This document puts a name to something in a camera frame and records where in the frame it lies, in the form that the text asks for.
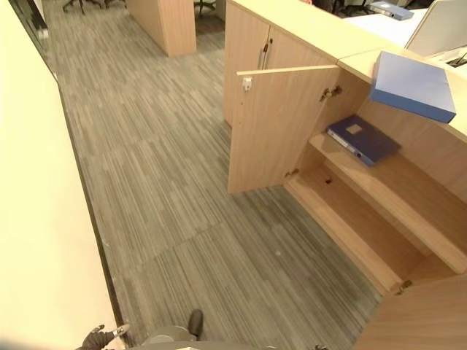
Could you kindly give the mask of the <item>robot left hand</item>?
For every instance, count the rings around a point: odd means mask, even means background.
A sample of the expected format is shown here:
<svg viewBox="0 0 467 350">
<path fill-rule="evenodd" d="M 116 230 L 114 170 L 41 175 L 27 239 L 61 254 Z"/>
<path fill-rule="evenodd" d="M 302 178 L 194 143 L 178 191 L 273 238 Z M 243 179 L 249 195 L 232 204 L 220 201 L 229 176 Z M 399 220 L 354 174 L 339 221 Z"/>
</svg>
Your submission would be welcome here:
<svg viewBox="0 0 467 350">
<path fill-rule="evenodd" d="M 130 327 L 130 324 L 123 324 L 113 330 L 105 331 L 105 325 L 100 324 L 87 334 L 80 349 L 104 349 L 114 339 L 125 335 L 130 330 Z"/>
</svg>

